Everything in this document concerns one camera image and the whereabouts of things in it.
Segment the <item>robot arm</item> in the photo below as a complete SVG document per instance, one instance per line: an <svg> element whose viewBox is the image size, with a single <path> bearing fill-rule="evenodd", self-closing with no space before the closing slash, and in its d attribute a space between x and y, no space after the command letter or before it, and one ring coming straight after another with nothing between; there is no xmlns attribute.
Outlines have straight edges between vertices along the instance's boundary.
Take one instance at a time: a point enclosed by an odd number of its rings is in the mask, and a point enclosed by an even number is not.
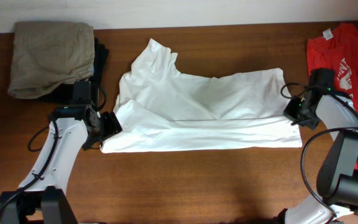
<svg viewBox="0 0 358 224"><path fill-rule="evenodd" d="M313 71L305 97L291 99L283 113L293 124L314 129L322 120L328 129L338 130L330 132L334 144L317 179L319 198L331 209L309 196L299 206L283 211L279 223L321 224L331 219L332 210L336 218L358 213L358 128L354 128L358 114L349 97L334 91L333 78L331 70Z"/></svg>
<svg viewBox="0 0 358 224"><path fill-rule="evenodd" d="M78 151L122 131L114 113L99 114L99 88L76 82L73 100L51 114L47 140L31 172L15 192L0 196L1 224L24 224L41 209L45 224L77 224L65 197Z"/></svg>

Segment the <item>t-shirt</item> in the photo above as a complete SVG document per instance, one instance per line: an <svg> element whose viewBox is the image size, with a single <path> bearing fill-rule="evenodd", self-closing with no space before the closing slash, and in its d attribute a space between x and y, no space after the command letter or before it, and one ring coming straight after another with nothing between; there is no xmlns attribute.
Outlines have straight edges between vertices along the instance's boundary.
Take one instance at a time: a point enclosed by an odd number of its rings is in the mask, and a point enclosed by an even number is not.
<svg viewBox="0 0 358 224"><path fill-rule="evenodd" d="M342 23L332 36L308 41L309 74L317 68L335 71L334 87L352 98L358 112L358 30L353 24Z"/></svg>
<svg viewBox="0 0 358 224"><path fill-rule="evenodd" d="M151 39L122 76L114 112L123 131L102 152L301 147L283 116L281 69L206 78L179 72L177 55Z"/></svg>

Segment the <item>white wall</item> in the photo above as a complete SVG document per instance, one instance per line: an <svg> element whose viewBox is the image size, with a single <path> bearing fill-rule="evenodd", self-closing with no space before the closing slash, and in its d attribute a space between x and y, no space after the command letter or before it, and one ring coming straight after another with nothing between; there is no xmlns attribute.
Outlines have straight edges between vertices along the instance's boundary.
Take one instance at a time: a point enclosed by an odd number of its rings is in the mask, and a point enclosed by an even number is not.
<svg viewBox="0 0 358 224"><path fill-rule="evenodd" d="M0 0L16 21L83 21L95 29L358 20L358 0Z"/></svg>

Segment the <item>khaki pants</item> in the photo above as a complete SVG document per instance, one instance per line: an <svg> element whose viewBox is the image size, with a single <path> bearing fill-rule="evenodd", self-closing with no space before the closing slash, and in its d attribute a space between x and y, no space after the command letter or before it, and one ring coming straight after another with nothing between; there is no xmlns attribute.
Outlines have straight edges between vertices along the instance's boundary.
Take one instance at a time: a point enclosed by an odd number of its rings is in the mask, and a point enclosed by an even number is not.
<svg viewBox="0 0 358 224"><path fill-rule="evenodd" d="M18 22L8 93L34 99L91 76L93 27L74 22Z"/></svg>

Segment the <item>table surface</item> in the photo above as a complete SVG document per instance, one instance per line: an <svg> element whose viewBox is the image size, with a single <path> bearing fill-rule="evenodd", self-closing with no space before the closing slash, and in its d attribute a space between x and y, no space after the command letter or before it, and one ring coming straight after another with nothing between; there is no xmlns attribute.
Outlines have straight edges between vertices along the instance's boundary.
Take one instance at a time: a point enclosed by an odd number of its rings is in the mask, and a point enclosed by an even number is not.
<svg viewBox="0 0 358 224"><path fill-rule="evenodd" d="M307 84L307 39L338 25L96 30L95 37L110 50L102 83L108 93L105 109L112 109L121 75L131 70L150 38L178 52L176 66L183 73L224 77L278 67L286 82ZM13 38L0 34L0 193L15 190L34 165L38 154L29 152L27 143L56 107L7 94ZM314 131L301 128L303 141L323 129L323 124ZM41 146L44 139L43 134L34 144ZM309 149L306 171L312 185L332 142L325 135ZM80 222L219 223L270 218L309 194L301 179L300 153L300 148L257 147L119 154L81 150L67 198ZM353 215L341 220L358 223Z"/></svg>

